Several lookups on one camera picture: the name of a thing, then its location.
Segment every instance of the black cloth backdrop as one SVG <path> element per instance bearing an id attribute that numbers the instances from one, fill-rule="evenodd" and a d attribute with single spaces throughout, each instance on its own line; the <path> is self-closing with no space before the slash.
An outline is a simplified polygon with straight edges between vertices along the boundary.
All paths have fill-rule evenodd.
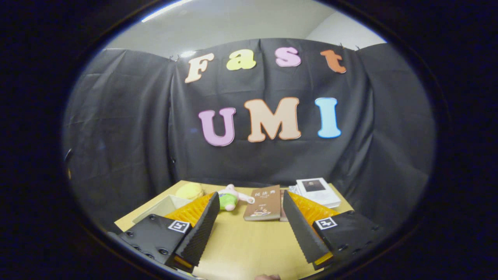
<path id="1" fill-rule="evenodd" d="M 298 50 L 301 64 L 279 67 L 274 52 Z M 230 71 L 229 55 L 254 52 L 252 69 Z M 321 51 L 342 56 L 332 71 Z M 214 53 L 200 80 L 186 84 L 188 61 Z M 114 221 L 178 180 L 259 187 L 323 177 L 373 221 L 392 227 L 410 213 L 432 168 L 436 125 L 430 102 L 409 65 L 388 44 L 353 51 L 300 39 L 255 39 L 198 51 L 172 61 L 121 49 L 98 54 L 68 102 L 64 149 L 72 188 L 82 207 L 106 230 Z M 296 140 L 252 143 L 244 103 L 263 99 L 275 112 L 284 97 L 299 98 Z M 336 98 L 341 135 L 317 135 L 315 99 Z M 234 107 L 235 139 L 206 142 L 198 113 Z"/>

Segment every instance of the blue letter i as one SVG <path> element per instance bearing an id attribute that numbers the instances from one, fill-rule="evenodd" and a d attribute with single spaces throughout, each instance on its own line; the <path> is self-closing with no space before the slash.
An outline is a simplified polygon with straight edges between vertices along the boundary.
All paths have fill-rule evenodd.
<path id="1" fill-rule="evenodd" d="M 341 135 L 341 131 L 337 128 L 336 120 L 336 105 L 337 99 L 326 97 L 318 98 L 315 104 L 320 108 L 322 116 L 322 129 L 318 131 L 318 136 L 321 138 L 334 138 Z"/>

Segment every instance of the hand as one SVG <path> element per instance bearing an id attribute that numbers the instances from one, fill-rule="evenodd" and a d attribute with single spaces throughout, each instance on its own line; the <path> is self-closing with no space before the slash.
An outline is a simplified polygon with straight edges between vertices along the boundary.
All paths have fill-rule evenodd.
<path id="1" fill-rule="evenodd" d="M 254 278 L 254 280 L 280 280 L 280 276 L 278 274 L 274 274 L 274 275 L 270 275 L 270 276 L 263 274 L 263 275 L 256 276 L 256 278 Z"/>

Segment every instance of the pink plush animal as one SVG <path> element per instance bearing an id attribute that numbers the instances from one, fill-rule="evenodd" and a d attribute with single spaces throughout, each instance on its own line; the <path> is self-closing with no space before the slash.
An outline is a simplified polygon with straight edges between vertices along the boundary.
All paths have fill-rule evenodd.
<path id="1" fill-rule="evenodd" d="M 220 210 L 234 210 L 239 200 L 246 201 L 249 204 L 253 204 L 255 201 L 254 197 L 237 192 L 233 184 L 230 184 L 225 189 L 218 191 L 218 194 L 220 196 Z"/>

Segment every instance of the yellow plush toy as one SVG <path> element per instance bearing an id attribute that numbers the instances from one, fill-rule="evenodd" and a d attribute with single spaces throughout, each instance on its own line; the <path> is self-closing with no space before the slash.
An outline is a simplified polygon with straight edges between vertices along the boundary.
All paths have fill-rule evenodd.
<path id="1" fill-rule="evenodd" d="M 194 200 L 204 195 L 204 191 L 202 190 L 201 184 L 199 183 L 186 183 L 181 186 L 177 191 L 175 196 Z"/>

